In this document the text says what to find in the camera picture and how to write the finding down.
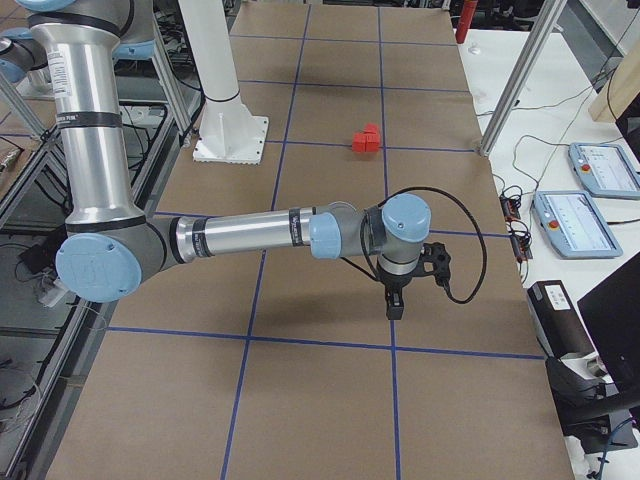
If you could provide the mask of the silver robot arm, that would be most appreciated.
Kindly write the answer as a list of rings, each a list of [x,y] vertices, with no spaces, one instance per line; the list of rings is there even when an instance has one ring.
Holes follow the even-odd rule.
[[[362,255],[385,288],[387,317],[403,312],[402,290],[425,275],[431,212],[400,193],[358,211],[345,202],[219,218],[151,220],[131,193],[114,63],[154,55],[148,1],[28,1],[33,38],[53,86],[73,209],[55,265],[83,299],[111,302],[176,264],[276,247],[309,247],[318,259]]]

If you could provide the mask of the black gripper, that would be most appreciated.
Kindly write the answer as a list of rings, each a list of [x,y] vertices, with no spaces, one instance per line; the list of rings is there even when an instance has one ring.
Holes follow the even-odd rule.
[[[402,290],[414,278],[413,273],[392,274],[382,268],[378,270],[380,282],[385,287],[386,317],[388,320],[401,320],[404,313]]]

